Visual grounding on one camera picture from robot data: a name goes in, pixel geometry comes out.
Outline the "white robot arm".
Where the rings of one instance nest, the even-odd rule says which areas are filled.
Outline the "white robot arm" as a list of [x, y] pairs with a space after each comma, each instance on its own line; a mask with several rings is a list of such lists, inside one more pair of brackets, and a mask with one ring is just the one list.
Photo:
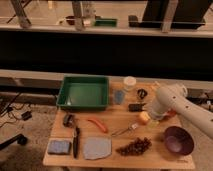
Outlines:
[[172, 109], [213, 139], [213, 113], [186, 99], [188, 90], [183, 84], [163, 85], [155, 91], [155, 98], [147, 111], [154, 120], [162, 120]]

